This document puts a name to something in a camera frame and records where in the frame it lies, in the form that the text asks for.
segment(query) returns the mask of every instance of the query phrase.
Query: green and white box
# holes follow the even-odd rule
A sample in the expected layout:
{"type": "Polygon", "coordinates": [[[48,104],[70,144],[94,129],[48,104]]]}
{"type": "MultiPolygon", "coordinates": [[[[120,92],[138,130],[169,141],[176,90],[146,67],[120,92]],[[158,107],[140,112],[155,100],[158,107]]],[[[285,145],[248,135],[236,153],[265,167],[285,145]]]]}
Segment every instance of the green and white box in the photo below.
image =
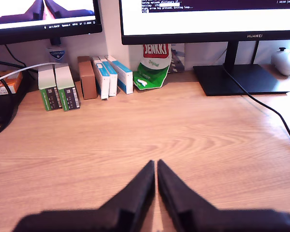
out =
{"type": "Polygon", "coordinates": [[[133,93],[133,73],[130,69],[120,63],[112,56],[106,56],[106,59],[110,62],[111,66],[118,74],[118,86],[126,93],[133,93]]]}
{"type": "Polygon", "coordinates": [[[39,90],[47,111],[61,109],[62,105],[55,82],[53,65],[39,68],[39,90]]]}
{"type": "Polygon", "coordinates": [[[114,97],[117,94],[117,73],[111,66],[111,64],[107,61],[105,57],[99,57],[102,61],[103,65],[105,66],[108,74],[110,74],[110,90],[109,96],[114,97]]]}
{"type": "Polygon", "coordinates": [[[79,97],[72,79],[68,64],[56,64],[55,74],[57,88],[64,111],[75,110],[81,107],[79,97]]]}
{"type": "Polygon", "coordinates": [[[98,57],[93,57],[93,71],[96,76],[97,90],[101,99],[108,99],[110,91],[110,74],[98,57]]]}

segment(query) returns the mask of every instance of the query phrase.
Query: chewing gum package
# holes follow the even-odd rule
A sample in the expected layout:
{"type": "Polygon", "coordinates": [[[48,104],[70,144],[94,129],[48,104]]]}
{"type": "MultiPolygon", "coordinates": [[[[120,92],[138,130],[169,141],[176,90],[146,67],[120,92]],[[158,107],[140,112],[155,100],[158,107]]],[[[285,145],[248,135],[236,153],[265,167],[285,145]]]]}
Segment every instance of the chewing gum package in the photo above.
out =
{"type": "Polygon", "coordinates": [[[168,74],[171,64],[171,45],[144,44],[143,58],[136,72],[133,72],[133,82],[140,90],[160,88],[168,74]]]}

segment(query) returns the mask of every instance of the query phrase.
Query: wood grain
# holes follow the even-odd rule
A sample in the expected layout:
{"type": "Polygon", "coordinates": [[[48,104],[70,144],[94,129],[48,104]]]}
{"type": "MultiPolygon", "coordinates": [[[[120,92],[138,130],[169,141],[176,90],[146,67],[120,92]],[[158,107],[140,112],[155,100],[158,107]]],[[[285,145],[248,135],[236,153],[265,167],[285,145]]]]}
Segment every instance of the wood grain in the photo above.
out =
{"type": "MultiPolygon", "coordinates": [[[[290,93],[258,99],[290,126],[290,93]]],[[[46,112],[38,91],[27,94],[0,134],[0,232],[45,209],[99,207],[150,159],[164,159],[219,208],[290,212],[290,138],[280,119],[247,97],[206,97],[186,72],[161,89],[70,112],[46,112]]],[[[143,231],[174,231],[158,194],[150,212],[143,231]]]]}

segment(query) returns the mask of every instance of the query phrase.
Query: small cardboard box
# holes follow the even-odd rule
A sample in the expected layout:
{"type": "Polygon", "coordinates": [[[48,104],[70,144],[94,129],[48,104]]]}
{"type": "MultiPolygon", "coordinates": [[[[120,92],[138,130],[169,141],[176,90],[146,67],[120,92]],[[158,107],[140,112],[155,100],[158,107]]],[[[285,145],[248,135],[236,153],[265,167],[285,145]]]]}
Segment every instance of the small cardboard box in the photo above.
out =
{"type": "Polygon", "coordinates": [[[90,57],[78,57],[78,69],[84,100],[97,98],[96,78],[90,57]]]}
{"type": "Polygon", "coordinates": [[[41,66],[39,68],[38,82],[45,110],[51,111],[61,109],[62,105],[56,87],[54,69],[52,65],[41,66]]]}
{"type": "Polygon", "coordinates": [[[99,59],[102,61],[103,65],[108,71],[108,74],[110,74],[109,96],[114,97],[117,94],[117,73],[105,57],[99,57],[99,59]]]}
{"type": "Polygon", "coordinates": [[[55,75],[57,88],[64,111],[79,109],[81,107],[77,90],[72,79],[68,64],[56,64],[55,75]]]}
{"type": "Polygon", "coordinates": [[[108,99],[110,91],[110,74],[98,57],[93,57],[93,71],[96,75],[96,84],[101,99],[108,99]]]}
{"type": "Polygon", "coordinates": [[[133,93],[133,73],[112,56],[106,56],[111,66],[118,73],[118,86],[126,93],[133,93]]]}
{"type": "MultiPolygon", "coordinates": [[[[5,76],[6,74],[9,74],[11,72],[14,72],[14,71],[0,72],[0,76],[5,76]]],[[[8,85],[9,89],[11,90],[11,92],[16,93],[22,79],[23,79],[23,75],[21,72],[19,72],[5,78],[4,80],[6,84],[8,85]]],[[[0,81],[0,95],[6,95],[6,94],[8,94],[8,91],[6,90],[6,88],[0,81]]]]}

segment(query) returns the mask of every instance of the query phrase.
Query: white cable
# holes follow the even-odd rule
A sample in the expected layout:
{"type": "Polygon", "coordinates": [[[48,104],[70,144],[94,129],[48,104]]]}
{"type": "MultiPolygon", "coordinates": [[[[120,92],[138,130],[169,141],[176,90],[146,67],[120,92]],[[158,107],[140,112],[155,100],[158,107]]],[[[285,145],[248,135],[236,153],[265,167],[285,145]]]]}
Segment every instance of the white cable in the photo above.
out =
{"type": "Polygon", "coordinates": [[[50,63],[44,63],[44,64],[36,64],[36,65],[33,65],[33,66],[30,66],[30,67],[25,67],[23,69],[20,69],[20,70],[16,70],[14,72],[11,72],[9,74],[6,74],[2,77],[0,77],[0,80],[4,79],[4,78],[7,78],[9,76],[12,76],[14,75],[15,73],[20,73],[21,71],[24,71],[24,70],[27,70],[27,69],[32,69],[32,68],[36,68],[36,67],[40,67],[40,66],[43,66],[43,65],[51,65],[51,64],[60,64],[60,63],[56,63],[56,62],[50,62],[50,63]]]}

